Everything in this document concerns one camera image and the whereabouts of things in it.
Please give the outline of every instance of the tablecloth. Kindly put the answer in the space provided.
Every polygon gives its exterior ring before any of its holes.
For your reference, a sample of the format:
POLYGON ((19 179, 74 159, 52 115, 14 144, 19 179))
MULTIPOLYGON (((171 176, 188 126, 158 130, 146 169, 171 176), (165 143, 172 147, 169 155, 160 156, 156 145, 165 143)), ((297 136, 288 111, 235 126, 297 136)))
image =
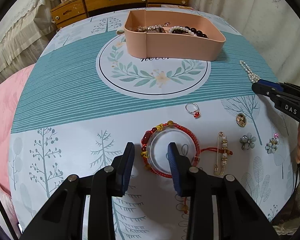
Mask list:
MULTIPOLYGON (((269 220, 292 194, 296 124, 268 98, 253 93, 239 64, 245 60, 261 78, 277 81, 264 59, 220 17, 149 9, 210 19, 226 37, 217 60, 131 57, 124 35, 116 34, 129 10, 59 31, 26 82, 11 130, 10 174, 17 174, 18 181, 11 176, 10 188, 23 228, 68 175, 94 174, 130 141, 136 146, 130 186, 123 198, 113 198, 116 238, 185 239, 187 215, 171 179, 144 169, 138 154, 145 131, 168 120, 191 130, 202 148, 216 147, 224 132, 234 152, 225 174, 242 183, 269 220), (198 119, 185 109, 193 102, 201 112, 198 119), (236 123, 238 113, 247 118, 244 128, 236 123), (239 139, 249 132, 256 137, 255 147, 243 151, 239 139), (275 132, 280 144, 268 154, 265 146, 275 132)), ((215 158, 204 152, 198 166, 213 174, 215 158)), ((87 212, 83 232, 86 238, 87 212)))

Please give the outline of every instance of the leaf wreath print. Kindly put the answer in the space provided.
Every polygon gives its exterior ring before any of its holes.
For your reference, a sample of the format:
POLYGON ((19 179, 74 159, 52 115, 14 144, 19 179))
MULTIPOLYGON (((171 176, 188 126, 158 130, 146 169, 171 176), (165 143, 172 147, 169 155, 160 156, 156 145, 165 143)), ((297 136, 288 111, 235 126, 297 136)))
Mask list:
POLYGON ((154 85, 158 85, 161 88, 163 85, 167 84, 169 81, 173 81, 178 84, 182 84, 184 81, 194 81, 192 75, 199 74, 205 67, 199 60, 183 60, 181 66, 175 71, 160 71, 159 69, 154 69, 152 72, 148 73, 144 70, 139 70, 136 65, 130 62, 128 65, 124 65, 119 62, 119 59, 123 55, 123 51, 118 52, 119 48, 123 46, 125 38, 123 37, 121 42, 118 42, 116 46, 112 46, 112 52, 108 57, 108 60, 113 62, 111 77, 119 78, 123 82, 136 82, 134 87, 143 86, 149 83, 149 88, 154 85))

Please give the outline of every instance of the blue gripper pad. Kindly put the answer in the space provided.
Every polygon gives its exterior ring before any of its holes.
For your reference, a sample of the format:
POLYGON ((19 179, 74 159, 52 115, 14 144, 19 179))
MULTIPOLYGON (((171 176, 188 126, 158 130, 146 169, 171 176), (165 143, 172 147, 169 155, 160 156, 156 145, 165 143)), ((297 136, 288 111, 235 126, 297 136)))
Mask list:
POLYGON ((181 196, 182 195, 181 177, 180 177, 181 174, 179 173, 179 170, 178 170, 176 154, 179 155, 176 144, 169 143, 169 145, 168 145, 168 161, 169 161, 171 176, 172 176, 172 180, 173 180, 173 187, 174 187, 175 191, 178 193, 178 195, 181 196))
POLYGON ((133 143, 128 143, 123 155, 128 156, 126 165, 122 174, 122 192, 123 194, 128 190, 130 177, 131 177, 131 171, 134 161, 134 145, 133 143))
POLYGON ((278 83, 274 83, 274 82, 271 82, 271 81, 268 81, 268 80, 263 80, 263 79, 259 79, 258 83, 262 84, 262 85, 272 87, 272 88, 275 88, 276 90, 278 90, 280 92, 283 92, 283 88, 278 83))

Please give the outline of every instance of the white curtain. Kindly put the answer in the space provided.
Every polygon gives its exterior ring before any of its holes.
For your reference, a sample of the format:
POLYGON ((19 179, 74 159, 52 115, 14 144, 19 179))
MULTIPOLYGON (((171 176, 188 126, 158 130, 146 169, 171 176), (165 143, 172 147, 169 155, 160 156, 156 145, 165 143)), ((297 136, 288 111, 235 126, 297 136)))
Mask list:
POLYGON ((190 6, 222 17, 256 48, 279 81, 300 86, 300 19, 285 0, 190 0, 190 6))

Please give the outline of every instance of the gold brooch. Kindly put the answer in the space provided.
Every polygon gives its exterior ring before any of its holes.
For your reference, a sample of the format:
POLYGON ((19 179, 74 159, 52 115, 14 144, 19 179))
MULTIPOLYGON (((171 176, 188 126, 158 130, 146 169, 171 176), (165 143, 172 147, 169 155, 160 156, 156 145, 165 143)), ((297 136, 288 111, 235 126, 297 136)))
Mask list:
POLYGON ((246 119, 246 117, 245 117, 244 114, 239 113, 235 119, 236 119, 236 121, 237 121, 237 124, 238 124, 240 127, 245 127, 245 126, 246 126, 246 124, 247 124, 247 119, 246 119))

